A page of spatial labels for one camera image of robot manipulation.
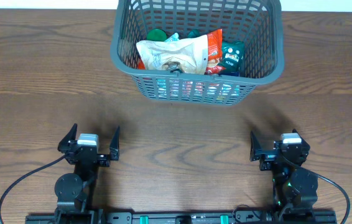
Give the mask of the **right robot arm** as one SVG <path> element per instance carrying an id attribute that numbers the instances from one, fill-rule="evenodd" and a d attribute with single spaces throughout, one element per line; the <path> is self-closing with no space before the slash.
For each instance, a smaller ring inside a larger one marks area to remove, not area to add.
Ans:
<path id="1" fill-rule="evenodd" d="M 261 147 L 250 133 L 250 160 L 259 161 L 261 171 L 272 172 L 274 218 L 281 222 L 294 217 L 313 218 L 313 204 L 318 200 L 318 177 L 302 168 L 310 145 L 293 129 L 274 141 L 271 150 Z"/>

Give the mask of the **light teal snack packet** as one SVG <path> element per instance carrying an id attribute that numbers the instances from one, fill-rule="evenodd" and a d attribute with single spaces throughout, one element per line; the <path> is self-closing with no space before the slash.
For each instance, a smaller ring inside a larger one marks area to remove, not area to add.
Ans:
<path id="1" fill-rule="evenodd" d="M 165 40 L 165 42 L 175 42 L 175 41 L 179 41 L 179 34 L 177 32 L 172 34 L 170 37 L 168 37 Z"/>

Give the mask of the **green coffee mix bag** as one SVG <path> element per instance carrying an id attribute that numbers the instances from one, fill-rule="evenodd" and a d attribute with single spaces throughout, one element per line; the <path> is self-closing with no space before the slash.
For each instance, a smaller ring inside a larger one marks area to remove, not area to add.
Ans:
<path id="1" fill-rule="evenodd" d="M 243 61 L 244 43 L 223 41 L 222 29 L 198 35 L 197 30 L 192 30 L 184 39 L 193 44 L 194 52 L 198 52 L 198 67 L 194 73 L 238 76 Z"/>

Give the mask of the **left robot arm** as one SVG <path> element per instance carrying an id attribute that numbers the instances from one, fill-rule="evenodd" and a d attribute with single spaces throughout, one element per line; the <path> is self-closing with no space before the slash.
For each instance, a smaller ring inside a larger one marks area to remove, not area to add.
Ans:
<path id="1" fill-rule="evenodd" d="M 74 124 L 58 144 L 58 151 L 74 166 L 72 173 L 58 178 L 55 183 L 57 208 L 55 223 L 106 223 L 102 209 L 93 208 L 93 193 L 100 167 L 109 167 L 111 161 L 119 159 L 119 133 L 117 127 L 107 154 L 100 154 L 99 136 L 77 133 Z"/>

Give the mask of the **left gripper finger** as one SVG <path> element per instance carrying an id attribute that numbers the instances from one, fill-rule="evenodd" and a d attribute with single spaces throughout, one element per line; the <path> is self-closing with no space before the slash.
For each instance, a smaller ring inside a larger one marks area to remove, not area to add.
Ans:
<path id="1" fill-rule="evenodd" d="M 65 137 L 58 144 L 59 152 L 68 152 L 72 145 L 76 143 L 76 133 L 78 125 L 75 123 Z"/>
<path id="2" fill-rule="evenodd" d="M 119 133 L 120 127 L 118 126 L 109 145 L 109 156 L 111 161 L 119 160 Z"/>

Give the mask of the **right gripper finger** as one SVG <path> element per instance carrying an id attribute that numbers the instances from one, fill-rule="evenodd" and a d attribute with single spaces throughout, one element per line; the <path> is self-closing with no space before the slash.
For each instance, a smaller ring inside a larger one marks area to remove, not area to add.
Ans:
<path id="1" fill-rule="evenodd" d="M 300 136 L 296 129 L 293 129 L 292 132 L 298 134 L 298 136 L 301 138 L 301 143 L 297 143 L 294 150 L 292 151 L 292 162 L 297 165 L 302 165 L 307 160 L 310 145 L 304 140 L 303 137 Z"/>
<path id="2" fill-rule="evenodd" d="M 251 151 L 250 151 L 250 161 L 257 161 L 261 158 L 262 155 L 262 147 L 257 140 L 255 134 L 250 132 L 250 140 L 251 140 Z"/>

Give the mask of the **green lid jar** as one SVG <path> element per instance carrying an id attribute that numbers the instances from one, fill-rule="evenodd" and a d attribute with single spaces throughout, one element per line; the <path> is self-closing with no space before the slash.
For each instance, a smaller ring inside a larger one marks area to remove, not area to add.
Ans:
<path id="1" fill-rule="evenodd" d="M 164 42 L 167 40 L 167 34 L 161 29 L 152 29 L 147 33 L 147 40 Z"/>

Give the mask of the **Kleenex tissue multipack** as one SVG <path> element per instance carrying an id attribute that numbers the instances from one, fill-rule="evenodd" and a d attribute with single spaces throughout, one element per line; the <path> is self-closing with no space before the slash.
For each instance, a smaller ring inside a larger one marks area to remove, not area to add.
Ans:
<path id="1" fill-rule="evenodd" d="M 154 84 L 157 87 L 159 98 L 170 98 L 171 100 L 187 98 L 202 98 L 215 96 L 220 99 L 228 96 L 239 96 L 245 86 L 219 82 L 204 82 L 193 80 L 182 80 L 179 78 L 158 78 Z"/>

